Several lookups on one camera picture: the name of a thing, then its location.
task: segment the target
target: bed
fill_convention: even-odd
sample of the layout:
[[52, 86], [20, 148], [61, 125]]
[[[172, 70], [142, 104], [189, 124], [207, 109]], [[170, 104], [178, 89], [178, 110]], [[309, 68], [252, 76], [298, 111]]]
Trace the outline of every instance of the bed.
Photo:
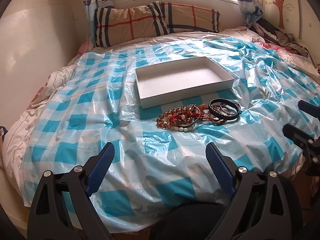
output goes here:
[[[205, 158], [210, 142], [238, 166], [295, 174], [301, 150], [282, 127], [291, 123], [320, 136], [319, 121], [297, 107], [299, 100], [320, 105], [320, 87], [294, 69], [294, 55], [283, 59], [255, 42], [264, 40], [240, 27], [136, 39], [75, 57], [50, 76], [5, 137], [6, 173], [25, 206], [45, 170], [68, 172], [108, 141], [115, 159], [90, 199], [112, 233], [139, 231], [190, 201], [227, 203]], [[142, 109], [135, 68], [202, 56], [235, 78], [231, 90]], [[162, 112], [214, 98], [236, 100], [240, 118], [221, 126], [199, 123], [188, 133], [156, 127]], [[80, 228], [70, 196], [64, 197]]]

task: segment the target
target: black leather bracelet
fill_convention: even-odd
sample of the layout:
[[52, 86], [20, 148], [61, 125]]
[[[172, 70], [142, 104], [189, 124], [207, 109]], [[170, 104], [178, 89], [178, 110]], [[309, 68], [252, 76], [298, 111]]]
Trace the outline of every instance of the black leather bracelet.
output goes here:
[[[228, 114], [228, 115], [224, 115], [222, 113], [220, 113], [219, 111], [217, 111], [216, 109], [213, 108], [213, 105], [215, 103], [221, 103], [227, 106], [230, 106], [232, 108], [234, 108], [236, 110], [236, 114]], [[214, 99], [212, 100], [209, 105], [209, 112], [210, 114], [212, 114], [213, 116], [222, 119], [222, 120], [227, 120], [227, 121], [231, 121], [231, 120], [235, 120], [238, 118], [239, 114], [241, 113], [241, 107], [238, 103], [232, 102], [230, 100], [227, 99], [223, 99], [223, 98], [218, 98], [218, 99]]]

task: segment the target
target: blue gripper pad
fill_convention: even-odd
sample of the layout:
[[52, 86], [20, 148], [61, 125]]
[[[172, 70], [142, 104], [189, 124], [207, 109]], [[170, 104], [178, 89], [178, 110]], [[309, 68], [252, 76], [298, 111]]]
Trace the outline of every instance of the blue gripper pad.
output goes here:
[[107, 143], [100, 152], [100, 158], [90, 171], [88, 175], [87, 188], [85, 193], [88, 197], [91, 197], [93, 193], [96, 193], [115, 157], [115, 147], [112, 143]]
[[234, 177], [213, 143], [207, 145], [205, 156], [222, 190], [233, 197], [236, 193], [234, 188]]
[[307, 113], [312, 115], [315, 118], [318, 118], [320, 120], [320, 108], [317, 106], [314, 106], [312, 104], [309, 104], [303, 100], [300, 100], [298, 103], [298, 108]]

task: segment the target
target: beige plaid pillowcase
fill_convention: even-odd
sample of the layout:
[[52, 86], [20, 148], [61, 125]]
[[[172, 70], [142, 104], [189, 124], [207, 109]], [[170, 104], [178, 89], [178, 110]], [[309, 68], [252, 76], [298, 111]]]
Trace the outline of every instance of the beige plaid pillowcase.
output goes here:
[[189, 4], [160, 3], [170, 33], [220, 31], [220, 13]]
[[125, 10], [97, 8], [94, 21], [98, 47], [169, 34], [159, 2]]

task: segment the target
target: bead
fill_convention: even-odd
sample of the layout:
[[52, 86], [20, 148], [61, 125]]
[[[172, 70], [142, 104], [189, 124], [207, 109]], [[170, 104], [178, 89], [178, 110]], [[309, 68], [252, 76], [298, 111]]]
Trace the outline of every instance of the bead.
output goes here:
[[200, 111], [203, 111], [203, 110], [207, 109], [207, 105], [206, 104], [201, 104], [199, 106], [199, 109], [200, 109]]

